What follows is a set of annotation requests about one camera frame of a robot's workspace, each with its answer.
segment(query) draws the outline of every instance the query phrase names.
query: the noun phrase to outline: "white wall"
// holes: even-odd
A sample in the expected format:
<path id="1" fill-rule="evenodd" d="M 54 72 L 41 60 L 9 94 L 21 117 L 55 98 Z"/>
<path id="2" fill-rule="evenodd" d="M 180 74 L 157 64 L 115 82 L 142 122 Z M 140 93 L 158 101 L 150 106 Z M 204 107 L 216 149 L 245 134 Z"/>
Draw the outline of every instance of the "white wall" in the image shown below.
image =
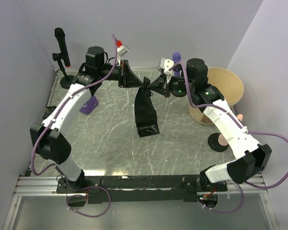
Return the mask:
<path id="1" fill-rule="evenodd" d="M 236 110 L 249 130 L 276 132 L 288 137 L 288 0 L 264 0 L 228 69 L 244 83 Z M 288 145 L 276 138 L 258 137 L 272 155 L 264 180 L 278 181 L 288 170 Z M 269 195 L 282 230 L 288 230 L 288 179 Z"/>
<path id="2" fill-rule="evenodd" d="M 131 49 L 133 67 L 157 66 L 182 53 L 226 68 L 262 0 L 16 0 L 51 59 L 55 27 L 66 33 L 72 68 L 90 46 L 113 55 L 111 33 Z"/>
<path id="3" fill-rule="evenodd" d="M 41 120 L 53 78 L 17 3 L 0 0 L 0 230 L 18 175 L 30 162 L 30 125 Z"/>

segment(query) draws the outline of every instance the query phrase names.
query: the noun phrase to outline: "marble surface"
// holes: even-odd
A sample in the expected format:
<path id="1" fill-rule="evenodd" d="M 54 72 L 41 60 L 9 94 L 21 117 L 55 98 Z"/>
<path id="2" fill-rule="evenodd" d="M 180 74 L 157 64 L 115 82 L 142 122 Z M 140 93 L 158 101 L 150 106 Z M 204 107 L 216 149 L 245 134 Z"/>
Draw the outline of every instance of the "marble surface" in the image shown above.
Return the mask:
<path id="1" fill-rule="evenodd" d="M 135 69 L 142 80 L 158 77 L 158 71 Z M 58 105 L 67 92 L 60 87 L 62 74 L 51 100 Z M 72 157 L 85 175 L 165 175 L 198 174 L 213 164 L 234 159 L 231 149 L 214 152 L 208 146 L 215 126 L 198 124 L 190 116 L 187 97 L 157 93 L 152 102 L 157 111 L 159 135 L 140 138 L 134 122 L 133 104 L 137 89 L 121 89 L 117 81 L 105 81 L 95 96 L 98 107 L 90 114 L 79 113 L 66 139 L 72 146 Z M 48 164 L 37 155 L 37 170 Z M 50 168 L 43 176 L 56 176 Z"/>

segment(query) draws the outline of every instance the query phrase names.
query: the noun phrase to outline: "black microphone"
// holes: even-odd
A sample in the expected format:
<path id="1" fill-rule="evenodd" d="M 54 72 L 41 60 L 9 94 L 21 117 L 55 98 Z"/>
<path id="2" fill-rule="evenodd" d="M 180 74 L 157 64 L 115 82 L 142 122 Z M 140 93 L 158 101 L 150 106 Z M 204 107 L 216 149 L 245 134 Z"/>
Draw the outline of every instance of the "black microphone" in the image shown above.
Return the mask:
<path id="1" fill-rule="evenodd" d="M 65 33 L 62 30 L 62 28 L 56 28 L 54 30 L 54 35 L 59 43 L 60 51 L 61 51 L 60 55 L 63 56 L 64 64 L 66 67 L 70 67 L 71 62 L 69 61 L 69 56 L 68 56 L 67 47 L 65 43 Z"/>

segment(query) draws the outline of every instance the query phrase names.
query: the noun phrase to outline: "black bracket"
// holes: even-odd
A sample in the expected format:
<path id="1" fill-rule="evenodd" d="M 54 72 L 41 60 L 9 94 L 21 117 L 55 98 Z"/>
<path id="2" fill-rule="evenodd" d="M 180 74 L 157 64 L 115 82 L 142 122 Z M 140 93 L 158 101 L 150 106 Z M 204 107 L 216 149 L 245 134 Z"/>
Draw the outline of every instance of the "black bracket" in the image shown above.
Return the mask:
<path id="1" fill-rule="evenodd" d="M 199 175 L 148 175 L 148 176 L 86 176 L 85 187 L 101 186 L 110 193 L 111 201 L 160 201 L 183 200 L 197 202 L 200 192 L 212 192 L 217 186 L 218 192 L 227 191 L 226 183 L 202 188 Z M 100 204 L 108 201 L 108 196 L 99 189 L 74 192 L 64 179 L 59 179 L 58 194 L 88 194 L 88 204 Z"/>

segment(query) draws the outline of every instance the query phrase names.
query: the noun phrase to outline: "purple object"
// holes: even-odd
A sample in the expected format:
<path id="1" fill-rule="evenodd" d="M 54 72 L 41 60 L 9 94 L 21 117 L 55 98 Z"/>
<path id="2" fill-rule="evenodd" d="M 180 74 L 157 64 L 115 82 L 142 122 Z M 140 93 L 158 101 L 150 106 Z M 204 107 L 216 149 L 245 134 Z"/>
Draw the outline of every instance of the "purple object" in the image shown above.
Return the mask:
<path id="1" fill-rule="evenodd" d="M 177 62 L 181 61 L 180 52 L 173 53 L 172 60 L 174 61 L 174 64 L 176 64 Z M 179 77 L 179 76 L 180 76 L 180 72 L 179 71 L 174 71 L 174 77 Z"/>
<path id="2" fill-rule="evenodd" d="M 84 106 L 80 109 L 80 112 L 89 115 L 98 105 L 98 100 L 95 96 L 91 97 Z"/>

